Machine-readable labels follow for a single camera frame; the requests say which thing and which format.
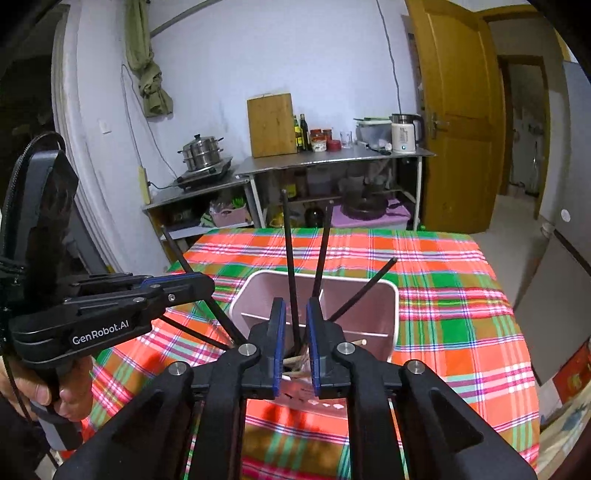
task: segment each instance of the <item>black metal rod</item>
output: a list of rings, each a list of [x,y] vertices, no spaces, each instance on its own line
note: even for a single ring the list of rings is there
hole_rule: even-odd
[[[181,252],[181,249],[178,247],[176,242],[172,239],[172,237],[170,236],[170,233],[168,233],[168,229],[164,225],[162,226],[162,232],[163,232],[164,237],[168,243],[168,246],[173,251],[174,256],[177,258],[177,260],[181,264],[181,267],[183,267],[183,270],[185,271],[185,273],[193,273],[193,269],[191,268],[191,265],[189,265],[189,262],[187,262],[187,259],[184,257],[183,253]],[[204,302],[209,307],[209,309],[212,311],[213,316],[220,323],[222,328],[230,336],[230,338],[232,339],[232,342],[234,342],[236,345],[242,345],[243,343],[246,343],[246,337],[244,337],[244,335],[241,334],[240,330],[238,330],[236,325],[234,325],[232,323],[232,321],[230,320],[230,317],[228,317],[228,315],[226,315],[226,312],[224,312],[222,310],[222,308],[217,304],[217,302],[214,299],[204,299]]]
[[[170,326],[175,327],[176,329],[180,330],[181,332],[184,332],[187,335],[195,337],[197,340],[201,340],[202,342],[208,343],[209,345],[219,348],[220,350],[227,351],[227,350],[230,350],[230,348],[232,348],[231,346],[226,345],[225,343],[218,342],[217,340],[214,340],[213,338],[209,338],[208,336],[205,336],[202,333],[196,332],[195,330],[193,330],[189,327],[185,327],[185,325],[182,325],[179,322],[175,322],[173,319],[169,319],[167,316],[162,315],[160,317],[160,320],[162,320],[165,323],[168,323]]]
[[[371,290],[371,288],[379,282],[382,277],[390,271],[390,269],[396,264],[398,261],[397,258],[392,257],[388,263],[386,263],[379,272],[377,272],[362,288],[359,290],[355,295],[353,295],[348,301],[344,303],[344,305],[339,308],[336,312],[332,314],[332,316],[327,320],[328,322],[336,322],[340,319],[345,313],[349,311],[349,309],[355,305],[363,296]]]
[[[285,230],[285,251],[287,256],[287,281],[290,288],[291,330],[294,337],[294,351],[297,352],[301,348],[300,315],[297,310],[296,269],[294,267],[294,248],[293,243],[291,242],[290,206],[286,190],[281,191],[281,200],[283,201],[283,228]]]
[[[246,343],[246,337],[240,330],[238,330],[238,327],[234,325],[233,321],[230,320],[230,317],[226,315],[226,312],[222,310],[222,308],[214,299],[204,299],[203,301],[205,302],[205,305],[207,305],[212,311],[213,316],[220,323],[222,328],[230,336],[232,342],[234,342],[236,345],[242,345],[243,343]]]
[[[177,261],[181,264],[181,267],[183,267],[183,270],[185,271],[185,273],[193,273],[193,269],[191,268],[191,265],[189,265],[189,262],[187,262],[187,259],[183,255],[183,252],[181,252],[181,249],[178,247],[177,243],[170,236],[170,233],[168,233],[168,229],[164,225],[162,226],[162,233],[164,234],[164,238],[166,239],[166,243],[168,243],[168,246],[173,251],[174,256],[176,257]]]
[[[320,243],[320,253],[318,254],[318,265],[316,266],[316,276],[314,277],[314,287],[312,296],[320,296],[320,284],[322,283],[322,274],[324,272],[324,262],[326,260],[326,250],[329,246],[330,224],[332,223],[332,212],[334,202],[330,202],[324,212],[324,228],[322,232],[322,241]]]

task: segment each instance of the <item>table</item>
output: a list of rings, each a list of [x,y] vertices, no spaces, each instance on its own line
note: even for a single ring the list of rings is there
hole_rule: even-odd
[[[185,202],[186,200],[195,199],[203,195],[216,193],[221,190],[231,189],[233,187],[243,187],[246,197],[246,204],[248,205],[248,210],[252,215],[252,222],[242,223],[240,225],[232,225],[232,227],[238,228],[254,225],[254,227],[260,228],[262,225],[258,215],[256,214],[257,209],[255,196],[251,190],[250,182],[247,178],[237,177],[234,173],[235,170],[236,167],[231,167],[229,172],[221,179],[190,190],[183,190],[181,187],[176,185],[168,186],[167,188],[160,190],[154,196],[152,203],[149,205],[143,205],[142,210],[144,213],[146,213],[146,215],[148,215],[148,218],[152,223],[152,227],[160,238],[160,241],[165,241],[164,235],[162,233],[163,225],[168,226],[170,230],[170,236],[173,240],[177,241],[179,248],[181,248],[182,251],[185,251],[188,248],[184,247],[184,245],[181,243],[184,241],[183,239],[191,236],[204,235],[205,233],[208,233],[212,230],[216,230],[217,227],[199,226],[199,220],[195,220],[190,226],[185,227],[169,225],[171,215],[168,210],[174,208],[175,204]],[[163,248],[168,259],[170,261],[174,261],[174,254],[170,251],[168,245],[163,244]]]
[[[315,229],[294,230],[297,271],[315,270],[321,235]],[[283,233],[273,229],[218,231],[202,237],[186,258],[215,279],[214,298],[227,309],[248,275],[262,268],[287,269],[284,241]],[[386,275],[400,290],[400,336],[392,360],[425,362],[535,466],[540,427],[529,353],[511,305],[476,243],[449,233],[337,229],[330,237],[325,272],[369,278],[392,255],[400,259]],[[178,263],[172,270],[181,273]],[[186,305],[168,315],[226,340],[203,307]],[[203,364],[220,354],[159,320],[153,324],[150,334],[99,357],[86,435],[168,364]],[[253,400],[246,415],[243,478],[350,475],[346,420]]]
[[[234,175],[237,178],[247,177],[251,184],[251,189],[254,194],[254,200],[256,204],[256,212],[261,220],[261,225],[265,224],[265,215],[261,204],[261,198],[258,194],[256,187],[256,176],[278,170],[288,170],[290,168],[303,168],[303,167],[314,167],[326,164],[336,164],[351,161],[371,161],[371,160],[393,160],[395,158],[416,158],[417,159],[417,188],[414,195],[405,192],[407,197],[415,203],[415,213],[413,220],[413,230],[418,229],[419,223],[419,211],[421,207],[421,195],[423,188],[423,160],[426,157],[434,157],[435,153],[425,150],[424,148],[418,148],[413,153],[397,153],[392,152],[391,155],[382,155],[381,153],[370,150],[361,144],[354,144],[353,148],[344,148],[338,152],[301,152],[289,155],[275,155],[273,157],[253,158],[248,157],[236,168]],[[329,196],[321,199],[314,200],[333,200],[340,198],[340,195]]]

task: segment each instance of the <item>human hand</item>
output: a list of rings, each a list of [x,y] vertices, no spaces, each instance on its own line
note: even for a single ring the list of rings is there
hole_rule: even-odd
[[[51,403],[51,394],[48,386],[35,372],[24,367],[18,360],[0,357],[0,393],[20,415],[23,415],[23,412],[8,380],[4,362],[10,362],[12,374],[17,388],[21,392],[22,400],[31,418],[36,420],[37,416],[31,411],[30,400],[34,400],[41,405],[49,405]],[[53,407],[62,417],[71,421],[79,421],[90,414],[92,408],[91,369],[92,358],[87,356],[75,360],[72,370],[60,377],[60,399],[54,402]]]

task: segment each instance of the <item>wooden door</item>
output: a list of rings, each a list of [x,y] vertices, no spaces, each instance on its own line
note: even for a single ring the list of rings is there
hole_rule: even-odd
[[[476,233],[491,222],[504,125],[499,67],[484,20],[446,0],[406,0],[423,76],[427,160],[423,223]]]

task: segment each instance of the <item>red lid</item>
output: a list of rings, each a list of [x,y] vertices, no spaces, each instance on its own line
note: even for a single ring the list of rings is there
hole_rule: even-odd
[[[341,149],[340,140],[328,140],[326,148],[329,152],[338,152]]]

